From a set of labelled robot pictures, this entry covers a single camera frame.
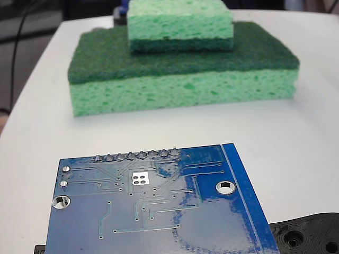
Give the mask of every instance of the mounting hole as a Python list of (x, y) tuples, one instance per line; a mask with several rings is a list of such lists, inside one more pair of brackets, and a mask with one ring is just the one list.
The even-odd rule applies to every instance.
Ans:
[(290, 231), (284, 236), (285, 243), (291, 248), (296, 248), (304, 242), (304, 236), (298, 231)]
[(230, 195), (235, 192), (235, 184), (229, 181), (218, 182), (216, 189), (220, 194)]
[(336, 242), (329, 242), (326, 245), (326, 251), (328, 253), (338, 253), (338, 250), (339, 250), (339, 246)]
[(70, 204), (70, 198), (67, 196), (57, 196), (53, 199), (52, 206), (56, 209), (65, 209)]

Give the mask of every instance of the white surface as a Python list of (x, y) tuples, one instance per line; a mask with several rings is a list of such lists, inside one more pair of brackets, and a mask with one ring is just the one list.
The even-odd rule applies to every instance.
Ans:
[(45, 244), (60, 158), (234, 142), (268, 222), (339, 212), (339, 19), (237, 11), (301, 60), (293, 100), (73, 118), (67, 68), (81, 33), (112, 17), (65, 22), (0, 138), (0, 253)]

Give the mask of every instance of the sponge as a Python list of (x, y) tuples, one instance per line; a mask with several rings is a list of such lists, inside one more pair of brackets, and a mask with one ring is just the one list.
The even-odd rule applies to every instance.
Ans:
[(221, 0), (135, 0), (128, 36), (134, 52), (228, 51), (233, 14)]
[(293, 96), (288, 48), (254, 23), (235, 23), (234, 40), (232, 52), (131, 55), (124, 26), (84, 34), (68, 71), (74, 115)]

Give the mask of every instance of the black cable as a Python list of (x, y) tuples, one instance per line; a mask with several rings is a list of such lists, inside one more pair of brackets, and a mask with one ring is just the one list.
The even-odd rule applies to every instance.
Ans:
[(17, 31), (15, 42), (14, 42), (14, 50), (13, 50), (12, 66), (11, 66), (10, 111), (13, 109), (13, 105), (14, 105), (14, 73), (15, 73), (15, 59), (16, 59), (17, 45), (19, 44), (21, 31), (22, 31), (22, 28), (23, 28), (23, 24), (26, 20), (26, 17), (28, 15), (28, 11), (30, 10), (30, 8), (32, 7), (32, 5), (35, 2), (36, 1), (34, 1), (34, 0), (30, 0), (28, 2), (27, 8), (26, 8), (26, 10), (25, 10), (25, 12), (22, 16), (21, 23), (20, 23), (20, 26), (19, 26), (19, 30)]
[(329, 8), (328, 13), (332, 13), (334, 10), (335, 6), (338, 4), (339, 0), (335, 0), (332, 6)]

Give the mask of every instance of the blue object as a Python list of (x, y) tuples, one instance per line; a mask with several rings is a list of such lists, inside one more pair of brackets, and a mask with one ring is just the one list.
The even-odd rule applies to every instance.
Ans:
[(279, 253), (233, 144), (60, 161), (46, 254)]

